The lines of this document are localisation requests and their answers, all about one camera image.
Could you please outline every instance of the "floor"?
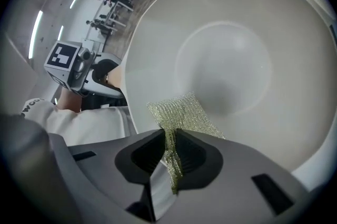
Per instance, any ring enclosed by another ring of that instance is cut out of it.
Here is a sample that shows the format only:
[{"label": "floor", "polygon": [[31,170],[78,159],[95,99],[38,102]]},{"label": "floor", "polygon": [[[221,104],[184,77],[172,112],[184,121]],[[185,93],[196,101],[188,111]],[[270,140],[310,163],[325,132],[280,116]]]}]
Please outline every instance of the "floor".
[{"label": "floor", "polygon": [[118,12],[119,20],[126,24],[126,27],[116,25],[115,28],[118,31],[106,40],[103,52],[112,53],[120,59],[123,59],[138,21],[154,1],[155,0],[133,0],[133,12],[128,12],[125,8],[121,8]]}]

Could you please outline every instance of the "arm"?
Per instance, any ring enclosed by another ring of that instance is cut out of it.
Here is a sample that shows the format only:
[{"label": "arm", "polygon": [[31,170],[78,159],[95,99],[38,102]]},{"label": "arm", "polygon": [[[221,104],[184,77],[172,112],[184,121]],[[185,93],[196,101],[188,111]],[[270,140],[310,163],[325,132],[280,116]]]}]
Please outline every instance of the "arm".
[{"label": "arm", "polygon": [[121,88],[121,79],[122,79],[121,66],[114,68],[107,74],[107,83],[114,87]]},{"label": "arm", "polygon": [[60,99],[57,102],[57,107],[60,110],[71,110],[73,112],[80,112],[82,105],[82,97],[66,88],[62,88]]},{"label": "arm", "polygon": [[[114,68],[108,73],[108,84],[114,87],[121,87],[122,69],[120,66]],[[66,88],[62,88],[60,99],[57,102],[57,107],[60,110],[71,110],[80,112],[82,105],[82,97]]]}]

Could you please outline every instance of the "white shirt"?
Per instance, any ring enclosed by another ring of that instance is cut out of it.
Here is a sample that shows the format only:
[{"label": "white shirt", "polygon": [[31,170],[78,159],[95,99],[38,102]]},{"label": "white shirt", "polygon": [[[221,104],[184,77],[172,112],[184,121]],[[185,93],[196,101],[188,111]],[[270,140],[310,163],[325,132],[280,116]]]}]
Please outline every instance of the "white shirt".
[{"label": "white shirt", "polygon": [[67,146],[104,142],[136,135],[127,107],[109,107],[75,113],[59,110],[53,103],[32,99],[22,116],[35,121],[48,133],[61,135]]}]

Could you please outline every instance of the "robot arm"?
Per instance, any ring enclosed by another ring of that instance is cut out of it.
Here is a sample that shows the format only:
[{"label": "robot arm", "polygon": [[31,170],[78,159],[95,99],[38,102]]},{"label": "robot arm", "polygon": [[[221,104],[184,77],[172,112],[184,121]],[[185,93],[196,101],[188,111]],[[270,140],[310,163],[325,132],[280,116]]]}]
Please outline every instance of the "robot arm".
[{"label": "robot arm", "polygon": [[51,78],[81,96],[89,93],[123,98],[122,91],[100,79],[121,60],[113,54],[90,52],[78,42],[57,41],[44,64]]}]

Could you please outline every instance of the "mesh scrubber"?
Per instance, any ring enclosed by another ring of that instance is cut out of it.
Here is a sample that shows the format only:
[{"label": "mesh scrubber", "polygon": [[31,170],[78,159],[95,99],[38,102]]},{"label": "mesh scrubber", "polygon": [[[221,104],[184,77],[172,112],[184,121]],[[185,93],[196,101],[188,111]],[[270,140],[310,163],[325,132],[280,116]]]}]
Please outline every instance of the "mesh scrubber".
[{"label": "mesh scrubber", "polygon": [[192,130],[225,139],[213,125],[193,93],[173,99],[150,102],[148,109],[157,124],[165,131],[164,160],[171,176],[171,188],[177,193],[177,182],[182,175],[180,159],[175,148],[176,129]]}]

